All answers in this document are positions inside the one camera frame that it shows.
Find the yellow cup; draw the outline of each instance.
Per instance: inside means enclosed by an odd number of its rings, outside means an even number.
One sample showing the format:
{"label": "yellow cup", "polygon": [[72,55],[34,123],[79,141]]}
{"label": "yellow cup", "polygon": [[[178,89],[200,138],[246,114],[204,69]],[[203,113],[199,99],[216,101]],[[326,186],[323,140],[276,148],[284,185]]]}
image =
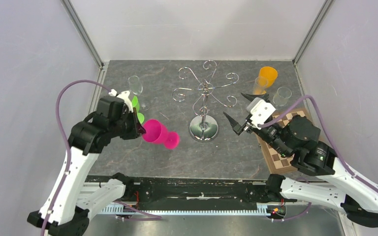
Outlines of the yellow cup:
{"label": "yellow cup", "polygon": [[273,85],[276,78],[278,77],[278,71],[273,67],[265,66],[260,69],[260,72],[258,73],[258,77],[265,78],[265,79],[260,79],[259,84],[261,86],[264,86],[265,88],[268,88],[271,85]]}

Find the chessboard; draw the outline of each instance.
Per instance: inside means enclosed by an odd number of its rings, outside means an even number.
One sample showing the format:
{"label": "chessboard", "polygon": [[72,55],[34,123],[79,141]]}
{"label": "chessboard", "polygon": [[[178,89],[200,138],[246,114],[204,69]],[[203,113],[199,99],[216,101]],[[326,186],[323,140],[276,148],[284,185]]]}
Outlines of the chessboard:
{"label": "chessboard", "polygon": [[[279,112],[273,113],[273,119],[279,116]],[[298,108],[293,109],[290,113],[288,113],[285,117],[283,117],[281,120],[278,121],[278,124],[281,127],[285,127],[289,121],[292,120],[292,117],[295,115],[300,115],[302,117],[308,118],[310,121],[312,121],[311,116],[308,114],[307,110],[305,108]],[[296,171],[297,169],[293,166],[291,166],[290,161],[293,159],[292,157],[283,158],[281,157],[276,150],[274,150],[271,146],[269,146],[267,143],[265,143],[261,138],[259,138],[257,135],[258,143],[261,146],[261,150],[264,155],[264,159],[266,160],[267,167],[269,168],[269,171],[271,174],[283,174],[283,173],[289,173],[292,171]]]}

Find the white panel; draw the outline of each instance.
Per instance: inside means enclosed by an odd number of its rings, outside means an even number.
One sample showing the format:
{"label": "white panel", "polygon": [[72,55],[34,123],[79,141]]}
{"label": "white panel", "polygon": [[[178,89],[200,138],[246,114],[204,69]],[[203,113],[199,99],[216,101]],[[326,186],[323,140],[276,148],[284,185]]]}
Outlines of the white panel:
{"label": "white panel", "polygon": [[324,0],[72,0],[103,60],[292,59]]}
{"label": "white panel", "polygon": [[[0,0],[0,236],[37,236],[27,223],[50,193],[64,159],[55,103],[97,66],[58,0]],[[86,115],[94,86],[62,99],[67,132]]]}
{"label": "white panel", "polygon": [[378,1],[335,1],[298,66],[346,161],[378,183]]}

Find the drinking glass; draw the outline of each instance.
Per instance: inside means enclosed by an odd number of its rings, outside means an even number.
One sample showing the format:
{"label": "drinking glass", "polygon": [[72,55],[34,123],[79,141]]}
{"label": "drinking glass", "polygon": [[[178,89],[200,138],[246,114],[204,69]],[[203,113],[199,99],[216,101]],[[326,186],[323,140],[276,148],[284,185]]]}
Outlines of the drinking glass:
{"label": "drinking glass", "polygon": [[292,96],[292,91],[286,87],[278,88],[278,91],[273,96],[273,104],[275,107],[282,107],[286,105],[289,98]]}
{"label": "drinking glass", "polygon": [[[136,75],[133,75],[128,78],[128,85],[131,92],[134,93],[134,95],[136,96],[140,96],[143,92],[143,84],[141,83],[140,78]],[[139,99],[139,103],[141,111],[146,111],[148,109],[147,104],[141,101],[141,99]]]}
{"label": "drinking glass", "polygon": [[268,84],[269,80],[266,77],[257,77],[254,81],[253,94],[265,94]]}

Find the purple cable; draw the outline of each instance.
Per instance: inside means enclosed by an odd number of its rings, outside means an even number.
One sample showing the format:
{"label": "purple cable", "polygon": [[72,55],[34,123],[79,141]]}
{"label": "purple cable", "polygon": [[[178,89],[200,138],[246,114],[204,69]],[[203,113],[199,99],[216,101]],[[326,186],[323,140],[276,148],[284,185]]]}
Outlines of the purple cable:
{"label": "purple cable", "polygon": [[140,210],[135,209],[135,208],[133,208],[132,206],[129,206],[129,205],[123,203],[123,202],[119,202],[119,201],[114,201],[114,202],[115,202],[115,203],[118,203],[118,204],[121,204],[121,205],[125,206],[126,208],[129,208],[129,209],[131,209],[131,210],[133,210],[133,211],[135,211],[135,212],[138,212],[138,213],[143,214],[143,215],[145,215],[145,216],[151,217],[151,218],[141,218],[141,219],[140,219],[140,218],[139,218],[139,219],[127,219],[127,218],[124,218],[124,220],[126,220],[126,221],[151,221],[151,220],[161,220],[161,216],[159,216],[159,215],[153,215],[153,214],[149,214],[149,213],[146,213],[146,212],[140,211]]}
{"label": "purple cable", "polygon": [[[298,179],[303,179],[306,183],[309,183],[303,177],[299,177]],[[288,220],[293,220],[293,219],[299,218],[299,217],[303,216],[304,214],[308,213],[309,209],[311,208],[311,205],[312,205],[312,203],[308,203],[308,206],[305,208],[305,210],[303,212],[297,214],[296,216],[292,216],[292,217],[289,217],[289,218],[286,218],[286,219],[273,219],[273,222],[274,221],[276,221],[276,222],[284,222],[284,221],[288,221]]]}
{"label": "purple cable", "polygon": [[[111,91],[111,89],[108,88],[107,86],[105,86],[103,84],[100,84],[98,82],[92,81],[92,80],[78,80],[78,81],[74,81],[74,82],[66,85],[66,87],[64,87],[62,89],[62,91],[60,91],[59,96],[57,97],[57,101],[56,101],[56,120],[57,120],[57,125],[59,126],[59,130],[60,130],[60,132],[62,134],[63,142],[64,142],[64,145],[65,145],[66,151],[67,151],[67,160],[66,160],[66,167],[64,169],[64,172],[68,172],[69,169],[70,169],[71,150],[70,150],[69,141],[67,140],[67,135],[66,135],[66,133],[65,133],[65,131],[63,129],[62,121],[60,119],[60,100],[61,100],[64,92],[66,92],[66,90],[69,87],[71,87],[71,86],[73,86],[75,84],[78,84],[78,83],[91,83],[91,84],[94,84],[94,85],[101,86],[102,88],[106,89],[108,92]],[[47,214],[46,214],[46,216],[44,218],[43,225],[41,226],[41,236],[44,236],[45,228],[46,228],[48,219],[50,218],[50,214],[48,212],[52,212],[53,211],[54,203],[56,202],[57,196],[59,195],[59,193],[60,193],[60,191],[61,191],[61,189],[63,187],[64,181],[66,180],[66,176],[67,175],[63,175],[62,176],[62,179],[60,180],[60,183],[57,186],[56,191],[54,192],[54,196],[51,199],[50,205],[48,206]]]}
{"label": "purple cable", "polygon": [[324,131],[325,135],[327,136],[327,139],[328,141],[330,142],[332,148],[334,149],[335,153],[337,154],[337,157],[338,159],[340,160],[340,162],[342,163],[342,165],[345,167],[346,171],[348,171],[353,177],[355,177],[357,180],[359,180],[360,182],[362,182],[363,184],[365,184],[366,186],[368,186],[369,188],[373,189],[375,192],[378,193],[378,189],[376,187],[374,187],[373,185],[371,185],[370,183],[368,183],[367,181],[365,181],[362,177],[356,175],[354,173],[354,171],[352,171],[350,169],[350,167],[348,166],[348,164],[346,163],[346,161],[344,160],[343,156],[340,154],[340,151],[338,150],[337,146],[335,145],[334,143],[334,140],[333,138],[331,137],[331,135],[327,132],[327,129],[326,129],[326,126],[325,126],[325,122],[324,120],[322,119],[322,115],[321,115],[321,112],[319,111],[319,108],[318,108],[318,105],[316,104],[315,102],[315,99],[310,96],[310,95],[305,95],[301,98],[299,98],[292,106],[290,106],[286,111],[284,111],[280,116],[278,116],[277,118],[275,118],[274,120],[268,122],[268,123],[265,123],[265,124],[260,124],[258,125],[258,127],[260,128],[265,128],[265,127],[268,127],[272,124],[275,124],[276,122],[278,122],[280,119],[282,119],[284,116],[286,116],[286,114],[288,114],[293,108],[295,108],[300,102],[302,102],[303,100],[305,99],[310,99],[310,101],[312,102],[312,105],[314,106],[315,108],[315,111],[316,111],[316,115],[318,116],[318,119],[319,119],[319,122],[321,123],[321,127],[322,127],[322,130]]}

